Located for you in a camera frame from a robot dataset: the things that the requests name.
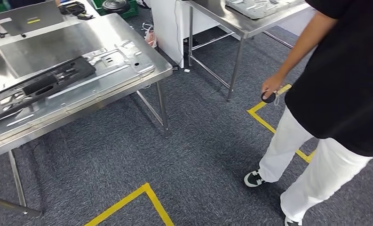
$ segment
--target hand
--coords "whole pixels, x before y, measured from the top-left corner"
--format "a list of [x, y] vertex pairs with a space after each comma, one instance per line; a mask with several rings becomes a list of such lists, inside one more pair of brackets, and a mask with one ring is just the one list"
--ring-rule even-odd
[[267, 78], [262, 84], [261, 93], [265, 92], [265, 95], [262, 98], [265, 100], [269, 98], [272, 93], [278, 91], [284, 79], [285, 76], [279, 73]]

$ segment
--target gray carpet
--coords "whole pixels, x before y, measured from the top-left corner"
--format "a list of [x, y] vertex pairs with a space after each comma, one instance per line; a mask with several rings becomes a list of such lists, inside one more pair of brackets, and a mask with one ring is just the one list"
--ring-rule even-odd
[[[131, 18], [139, 30], [149, 14]], [[275, 35], [293, 43], [296, 36], [275, 27]], [[211, 29], [199, 41], [223, 34]], [[230, 79], [238, 42], [232, 37], [201, 48], [196, 56]], [[234, 99], [203, 69], [176, 72], [163, 81], [171, 136], [133, 94], [78, 119], [15, 152], [30, 207], [44, 211], [29, 218], [0, 208], [0, 226], [79, 226], [126, 197], [144, 183], [176, 225], [282, 225], [279, 195], [307, 163], [295, 156], [281, 180], [256, 189], [243, 176], [256, 169], [272, 133], [247, 110], [260, 101], [261, 83], [276, 71], [287, 49], [264, 35], [245, 48]], [[301, 73], [306, 60], [290, 74]], [[158, 109], [155, 86], [142, 93]], [[281, 106], [258, 114], [276, 127]], [[302, 150], [315, 148], [311, 140]], [[18, 202], [8, 156], [0, 156], [0, 198]], [[306, 225], [373, 225], [373, 161], [329, 200], [310, 209]], [[101, 225], [162, 225], [149, 198], [142, 194]]]

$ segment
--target sneaker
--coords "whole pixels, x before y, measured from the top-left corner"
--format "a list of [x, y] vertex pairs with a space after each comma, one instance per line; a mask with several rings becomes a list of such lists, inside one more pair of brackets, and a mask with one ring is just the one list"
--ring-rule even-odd
[[245, 184], [247, 187], [257, 187], [266, 181], [264, 181], [260, 174], [258, 173], [258, 170], [255, 170], [245, 176]]
[[285, 218], [285, 226], [302, 226], [302, 221], [292, 221], [290, 218]]

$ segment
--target cable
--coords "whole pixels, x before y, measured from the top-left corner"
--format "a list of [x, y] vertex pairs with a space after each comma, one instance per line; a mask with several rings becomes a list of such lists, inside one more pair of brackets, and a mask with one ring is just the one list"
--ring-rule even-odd
[[275, 95], [276, 95], [276, 96], [275, 96], [274, 105], [275, 105], [275, 106], [279, 106], [280, 94], [276, 93]]
[[176, 42], [178, 43], [178, 51], [179, 51], [179, 53], [181, 54], [182, 57], [179, 60], [179, 62], [175, 62], [175, 63], [177, 63], [179, 65], [183, 60], [183, 52], [180, 49], [181, 44], [179, 43], [179, 35], [178, 35], [179, 34], [179, 25], [178, 25], [178, 18], [176, 16], [176, 4], [177, 4], [177, 2], [179, 2], [179, 0], [176, 0], [175, 5], [174, 5], [174, 15], [175, 15], [175, 24], [176, 24]]

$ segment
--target yellow tape line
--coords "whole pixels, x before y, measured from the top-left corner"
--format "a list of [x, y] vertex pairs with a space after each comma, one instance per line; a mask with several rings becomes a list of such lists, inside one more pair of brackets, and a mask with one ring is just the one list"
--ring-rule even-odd
[[[278, 91], [278, 95], [281, 95], [282, 93], [288, 91], [290, 88], [292, 87], [292, 85], [290, 84], [287, 84], [285, 85], [284, 87], [282, 87], [279, 91]], [[260, 110], [262, 107], [264, 107], [267, 103], [261, 101], [259, 102], [256, 106], [254, 106], [252, 109], [248, 110], [249, 113], [255, 113], [256, 111]]]
[[114, 204], [110, 208], [108, 208], [105, 212], [101, 213], [99, 216], [91, 220], [89, 223], [87, 223], [85, 226], [95, 226], [99, 224], [100, 222], [104, 221], [106, 218], [108, 218], [111, 214], [121, 209], [123, 206], [125, 206], [130, 201], [134, 200], [136, 197], [140, 196], [144, 192], [144, 188], [140, 187], [136, 191], [129, 194], [124, 199], [120, 200], [118, 203]]
[[308, 160], [309, 160], [309, 162], [311, 162], [312, 157], [314, 157], [315, 151], [316, 151], [316, 150], [314, 150], [310, 155], [308, 155]]
[[158, 200], [156, 194], [151, 189], [149, 183], [146, 183], [142, 185], [140, 188], [138, 188], [136, 191], [129, 194], [124, 199], [120, 200], [118, 203], [114, 204], [107, 210], [105, 210], [103, 213], [99, 214], [96, 218], [92, 219], [90, 222], [85, 224], [84, 226], [96, 226], [102, 221], [104, 221], [106, 218], [108, 218], [111, 214], [115, 213], [119, 209], [121, 209], [123, 206], [125, 206], [130, 201], [134, 200], [138, 196], [140, 196], [142, 193], [146, 192], [148, 195], [150, 201], [153, 203], [154, 208], [159, 213], [161, 219], [163, 219], [164, 223], [167, 226], [174, 226], [173, 222], [171, 221], [170, 217], [168, 216], [167, 212], [164, 210], [163, 206], [161, 205], [160, 201]]
[[32, 21], [29, 21], [29, 22], [27, 22], [27, 23], [28, 23], [28, 24], [32, 24], [32, 23], [35, 23], [35, 22], [38, 22], [38, 21], [40, 21], [40, 19], [32, 20]]
[[156, 208], [157, 213], [159, 213], [161, 219], [164, 221], [164, 224], [167, 226], [174, 226], [172, 220], [168, 216], [167, 212], [164, 210], [163, 206], [161, 205], [160, 201], [158, 200], [156, 194], [153, 192], [153, 190], [150, 188], [150, 185], [148, 183], [142, 185], [144, 188], [146, 194], [150, 198], [151, 202], [153, 203], [154, 208]]
[[[290, 84], [287, 84], [285, 85], [284, 87], [282, 87], [279, 91], [278, 91], [278, 95], [288, 91], [290, 88], [292, 87], [292, 85]], [[267, 129], [269, 129], [271, 132], [275, 133], [276, 130], [271, 126], [269, 125], [266, 121], [264, 121], [264, 119], [262, 119], [260, 116], [257, 115], [257, 111], [260, 110], [262, 107], [264, 107], [266, 105], [265, 102], [261, 101], [259, 102], [256, 106], [254, 106], [253, 108], [251, 108], [250, 110], [248, 110], [247, 112], [249, 112], [249, 114], [255, 118], [259, 123], [261, 123], [263, 126], [265, 126]], [[302, 158], [304, 159], [306, 162], [310, 162], [313, 155], [314, 155], [314, 152], [312, 152], [309, 156], [307, 156], [306, 154], [304, 154], [302, 151], [300, 151], [299, 149], [296, 151], [296, 153]]]
[[[249, 112], [250, 115], [255, 118], [259, 123], [261, 123], [263, 126], [265, 126], [267, 129], [269, 129], [271, 132], [275, 133], [276, 130], [270, 126], [266, 121], [264, 121], [264, 119], [262, 119], [260, 116], [258, 116], [256, 113], [252, 113], [252, 112]], [[304, 159], [306, 162], [310, 162], [310, 158], [308, 156], [306, 156], [302, 151], [300, 150], [297, 150], [296, 153], [302, 158]]]

